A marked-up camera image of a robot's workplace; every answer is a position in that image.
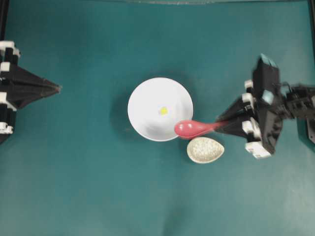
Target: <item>white plate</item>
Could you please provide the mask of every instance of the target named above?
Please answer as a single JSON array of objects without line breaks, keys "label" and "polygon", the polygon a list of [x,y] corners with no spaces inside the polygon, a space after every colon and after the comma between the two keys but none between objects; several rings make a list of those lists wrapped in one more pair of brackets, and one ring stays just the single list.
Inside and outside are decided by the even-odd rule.
[{"label": "white plate", "polygon": [[152,141],[175,139],[175,124],[191,119],[192,114],[189,93],[181,84],[168,78],[144,81],[133,91],[128,102],[131,125]]}]

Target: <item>spoon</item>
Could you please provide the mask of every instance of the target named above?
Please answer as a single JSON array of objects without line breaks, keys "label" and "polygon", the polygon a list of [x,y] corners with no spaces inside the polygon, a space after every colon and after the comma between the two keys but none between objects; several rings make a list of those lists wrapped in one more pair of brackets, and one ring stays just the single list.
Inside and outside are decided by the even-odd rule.
[{"label": "spoon", "polygon": [[228,124],[228,121],[216,123],[202,123],[195,120],[182,120],[175,125],[175,133],[183,139],[195,137],[215,131],[217,128]]}]

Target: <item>green tabletop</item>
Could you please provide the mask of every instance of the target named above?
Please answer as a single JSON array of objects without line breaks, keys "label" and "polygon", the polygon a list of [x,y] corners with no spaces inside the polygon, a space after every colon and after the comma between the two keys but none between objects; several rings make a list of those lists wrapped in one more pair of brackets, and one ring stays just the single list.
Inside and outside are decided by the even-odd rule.
[{"label": "green tabletop", "polygon": [[307,1],[206,5],[11,0],[6,40],[19,65],[63,86],[17,114],[0,146],[1,236],[313,236],[314,145],[286,121],[276,154],[246,140],[199,165],[187,141],[152,142],[127,117],[153,77],[183,84],[213,122],[260,53],[282,81],[315,84]]}]

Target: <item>small yellow object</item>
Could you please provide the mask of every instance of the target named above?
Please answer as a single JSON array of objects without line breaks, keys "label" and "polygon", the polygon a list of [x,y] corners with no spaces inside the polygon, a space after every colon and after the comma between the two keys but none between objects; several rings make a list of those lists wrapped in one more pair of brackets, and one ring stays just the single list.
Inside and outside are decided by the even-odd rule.
[{"label": "small yellow object", "polygon": [[161,110],[159,111],[159,113],[160,113],[161,115],[166,115],[166,114],[168,113],[168,110],[167,110],[166,107],[162,107]]}]

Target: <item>small bowl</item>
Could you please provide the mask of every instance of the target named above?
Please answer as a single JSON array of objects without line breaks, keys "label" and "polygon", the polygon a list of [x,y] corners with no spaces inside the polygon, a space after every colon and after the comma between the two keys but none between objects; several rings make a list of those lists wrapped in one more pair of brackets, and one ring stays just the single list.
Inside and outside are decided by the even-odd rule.
[{"label": "small bowl", "polygon": [[214,139],[197,137],[187,145],[189,158],[196,163],[206,164],[217,160],[224,153],[224,147]]},{"label": "small bowl", "polygon": [[176,123],[191,119],[192,100],[187,90],[168,78],[153,78],[141,83],[131,94],[128,117],[132,127],[144,138],[169,141],[178,137]]}]

